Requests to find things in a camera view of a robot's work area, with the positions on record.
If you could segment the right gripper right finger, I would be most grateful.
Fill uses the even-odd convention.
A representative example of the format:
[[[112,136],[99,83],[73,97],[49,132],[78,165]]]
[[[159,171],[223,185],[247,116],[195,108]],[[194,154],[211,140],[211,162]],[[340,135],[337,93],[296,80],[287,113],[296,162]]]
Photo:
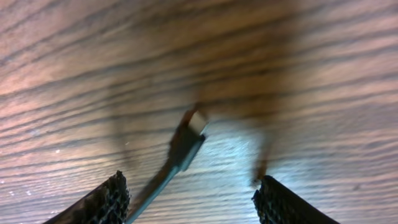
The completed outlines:
[[[262,178],[252,201],[261,224],[339,224],[270,175]]]

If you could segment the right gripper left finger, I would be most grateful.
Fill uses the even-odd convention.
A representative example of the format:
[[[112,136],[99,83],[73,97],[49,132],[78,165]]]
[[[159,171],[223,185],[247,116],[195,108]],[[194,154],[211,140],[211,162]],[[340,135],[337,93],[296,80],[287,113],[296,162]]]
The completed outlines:
[[[119,170],[44,224],[123,224],[127,220],[129,201],[126,178]]]

